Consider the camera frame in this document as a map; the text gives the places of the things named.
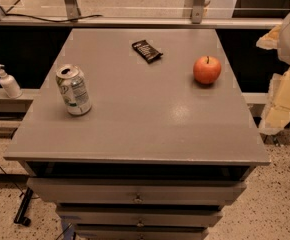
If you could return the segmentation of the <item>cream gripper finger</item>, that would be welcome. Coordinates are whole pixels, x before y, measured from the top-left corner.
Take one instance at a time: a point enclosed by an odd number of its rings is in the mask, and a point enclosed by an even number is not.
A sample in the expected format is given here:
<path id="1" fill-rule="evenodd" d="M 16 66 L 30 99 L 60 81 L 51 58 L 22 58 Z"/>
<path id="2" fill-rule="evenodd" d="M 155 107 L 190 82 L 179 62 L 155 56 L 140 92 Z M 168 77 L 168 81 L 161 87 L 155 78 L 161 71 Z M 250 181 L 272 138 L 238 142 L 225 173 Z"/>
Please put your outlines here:
<path id="1" fill-rule="evenodd" d="M 270 80 L 268 98 L 261 114 L 259 132 L 276 135 L 290 122 L 290 67 Z"/>
<path id="2" fill-rule="evenodd" d="M 278 39 L 279 39 L 279 32 L 281 30 L 281 26 L 277 25 L 272 28 L 268 33 L 263 35 L 258 39 L 256 42 L 256 46 L 265 49 L 265 50 L 272 50 L 278 47 Z"/>

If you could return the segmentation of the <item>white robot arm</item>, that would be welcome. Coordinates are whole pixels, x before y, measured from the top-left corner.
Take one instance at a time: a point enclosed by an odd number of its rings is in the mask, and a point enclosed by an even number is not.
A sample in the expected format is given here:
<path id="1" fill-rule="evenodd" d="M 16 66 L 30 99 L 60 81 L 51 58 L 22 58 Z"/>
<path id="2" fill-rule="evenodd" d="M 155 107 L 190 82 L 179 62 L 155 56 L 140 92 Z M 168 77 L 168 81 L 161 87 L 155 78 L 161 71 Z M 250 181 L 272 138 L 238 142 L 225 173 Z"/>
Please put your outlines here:
<path id="1" fill-rule="evenodd" d="M 280 25 L 262 36 L 256 46 L 276 49 L 279 60 L 289 65 L 282 75 L 274 74 L 270 80 L 268 100 L 258 126 L 260 133 L 276 135 L 290 122 L 290 13 Z"/>

